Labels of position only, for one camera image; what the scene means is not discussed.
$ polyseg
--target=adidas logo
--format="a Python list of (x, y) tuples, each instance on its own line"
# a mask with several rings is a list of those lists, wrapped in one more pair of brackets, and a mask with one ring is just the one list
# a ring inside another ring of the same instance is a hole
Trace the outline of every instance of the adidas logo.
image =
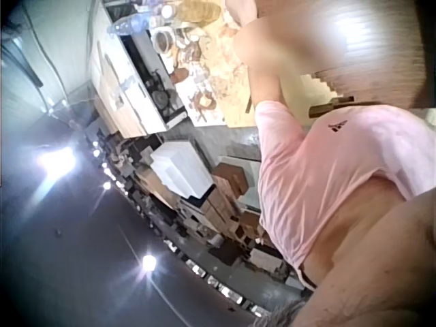
[(348, 121), (341, 121), (339, 124), (336, 125), (329, 125), (328, 127), (332, 129), (334, 133), (339, 131)]

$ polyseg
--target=wall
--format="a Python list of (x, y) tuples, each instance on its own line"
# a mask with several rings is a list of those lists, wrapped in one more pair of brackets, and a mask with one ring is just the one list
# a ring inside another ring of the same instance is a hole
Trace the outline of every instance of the wall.
[[(92, 0), (24, 1), (33, 26), (48, 56), (56, 66), (67, 94), (89, 79), (87, 72), (88, 13)], [(42, 93), (54, 103), (63, 99), (55, 75), (36, 47), (18, 4), (10, 20), (22, 25), (17, 39), (31, 67), (44, 83)], [(2, 111), (7, 116), (4, 132), (25, 130), (42, 115), (44, 103), (35, 88), (12, 63), (2, 63)]]

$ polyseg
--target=wooden floor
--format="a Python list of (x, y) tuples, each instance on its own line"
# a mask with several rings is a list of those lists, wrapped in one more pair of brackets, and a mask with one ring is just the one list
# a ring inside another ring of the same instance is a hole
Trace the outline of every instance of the wooden floor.
[[(288, 6), (364, 30), (337, 67), (315, 74), (337, 93), (400, 108), (435, 107), (434, 21), (423, 19), (430, 12), (418, 10), (413, 0), (256, 1), (260, 16)], [(432, 44), (423, 37), (426, 31)]]

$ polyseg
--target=pink t-shirt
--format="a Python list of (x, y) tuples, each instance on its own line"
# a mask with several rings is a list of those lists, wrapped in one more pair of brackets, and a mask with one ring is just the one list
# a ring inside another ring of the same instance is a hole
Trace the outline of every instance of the pink t-shirt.
[(278, 102), (256, 108), (261, 225), (299, 268), (347, 196), (377, 174), (406, 200), (436, 186), (436, 133), (392, 106), (355, 106), (319, 118), (306, 134)]

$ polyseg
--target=human hand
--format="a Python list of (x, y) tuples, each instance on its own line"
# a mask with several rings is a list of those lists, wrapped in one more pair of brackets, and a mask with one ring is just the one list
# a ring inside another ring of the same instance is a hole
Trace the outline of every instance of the human hand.
[(242, 27), (258, 18), (255, 0), (224, 0), (224, 5), (234, 21)]

